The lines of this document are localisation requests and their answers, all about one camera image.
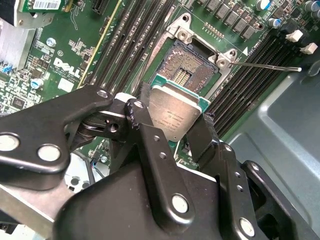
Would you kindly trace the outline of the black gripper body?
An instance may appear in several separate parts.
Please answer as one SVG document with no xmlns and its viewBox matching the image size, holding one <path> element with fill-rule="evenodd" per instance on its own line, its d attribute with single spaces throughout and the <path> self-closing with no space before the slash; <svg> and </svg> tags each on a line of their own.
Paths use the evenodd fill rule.
<svg viewBox="0 0 320 240">
<path fill-rule="evenodd" d="M 220 240 L 218 184 L 178 166 L 195 206 L 192 225 L 182 234 L 161 229 L 152 215 L 142 169 L 125 166 L 75 194 L 58 213 L 55 240 Z"/>
</svg>

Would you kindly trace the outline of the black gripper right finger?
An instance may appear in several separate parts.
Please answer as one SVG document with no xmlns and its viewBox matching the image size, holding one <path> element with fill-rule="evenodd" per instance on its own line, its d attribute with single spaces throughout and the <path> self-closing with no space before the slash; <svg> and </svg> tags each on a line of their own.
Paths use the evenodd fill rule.
<svg viewBox="0 0 320 240">
<path fill-rule="evenodd" d="M 299 239 L 295 208 L 255 162 L 237 160 L 235 151 L 219 140 L 208 115 L 202 114 L 196 120 L 187 140 L 198 170 L 217 180 L 219 230 L 223 237 Z"/>
</svg>

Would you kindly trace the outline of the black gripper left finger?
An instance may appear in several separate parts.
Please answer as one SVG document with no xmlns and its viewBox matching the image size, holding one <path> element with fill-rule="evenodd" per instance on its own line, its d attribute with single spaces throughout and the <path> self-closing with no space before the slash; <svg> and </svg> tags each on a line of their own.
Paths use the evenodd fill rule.
<svg viewBox="0 0 320 240">
<path fill-rule="evenodd" d="M 115 102 L 88 85 L 0 119 L 0 180 L 44 191 L 58 186 L 70 153 L 95 137 L 123 143 L 113 164 L 140 161 L 155 222 L 188 227 L 196 212 L 164 132 L 154 127 L 139 99 Z"/>
</svg>

